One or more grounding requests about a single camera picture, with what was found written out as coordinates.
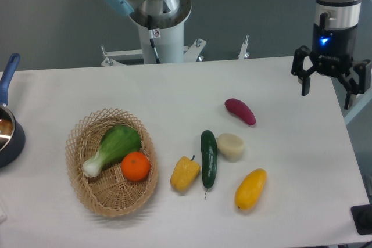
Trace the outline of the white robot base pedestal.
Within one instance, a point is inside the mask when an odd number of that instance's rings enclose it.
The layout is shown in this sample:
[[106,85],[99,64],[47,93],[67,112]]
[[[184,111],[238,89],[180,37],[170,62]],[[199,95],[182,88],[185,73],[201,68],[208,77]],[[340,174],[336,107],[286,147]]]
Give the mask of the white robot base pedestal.
[[133,8],[127,0],[105,0],[118,14],[130,17],[137,26],[140,51],[108,52],[108,59],[139,59],[145,64],[201,62],[207,42],[197,38],[184,45],[184,23],[188,20],[191,0],[145,0]]

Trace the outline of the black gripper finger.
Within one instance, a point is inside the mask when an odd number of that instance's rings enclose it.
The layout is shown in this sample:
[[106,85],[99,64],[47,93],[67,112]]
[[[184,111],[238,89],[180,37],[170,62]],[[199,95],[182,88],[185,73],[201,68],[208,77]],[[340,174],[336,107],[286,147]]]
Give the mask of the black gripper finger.
[[346,90],[344,109],[348,110],[353,105],[353,100],[358,94],[365,94],[371,87],[371,60],[352,60],[337,75],[337,80]]
[[293,56],[291,74],[298,77],[299,83],[302,86],[301,95],[306,96],[310,92],[310,76],[315,72],[316,68],[312,65],[307,70],[304,69],[303,65],[305,59],[310,57],[311,50],[306,46],[301,46],[296,49]]

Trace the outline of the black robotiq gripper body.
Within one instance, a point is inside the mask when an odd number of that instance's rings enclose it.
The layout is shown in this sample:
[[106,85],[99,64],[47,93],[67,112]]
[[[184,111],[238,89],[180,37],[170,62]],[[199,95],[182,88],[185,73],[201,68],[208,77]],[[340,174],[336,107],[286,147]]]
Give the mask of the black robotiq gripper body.
[[319,74],[329,77],[350,75],[357,26],[342,30],[322,30],[313,25],[310,61]]

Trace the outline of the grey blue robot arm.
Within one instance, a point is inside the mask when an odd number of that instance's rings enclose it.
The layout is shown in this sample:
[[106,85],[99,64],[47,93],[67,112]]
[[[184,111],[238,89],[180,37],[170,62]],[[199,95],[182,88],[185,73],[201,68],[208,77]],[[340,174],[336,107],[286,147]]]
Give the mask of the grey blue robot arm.
[[[362,0],[316,0],[311,47],[294,53],[291,73],[298,77],[302,95],[310,90],[313,73],[336,78],[345,88],[345,108],[371,84],[371,61],[353,58]],[[162,62],[155,39],[160,31],[180,24],[191,10],[188,0],[105,0],[121,16],[130,16],[145,30],[142,44],[144,61]]]

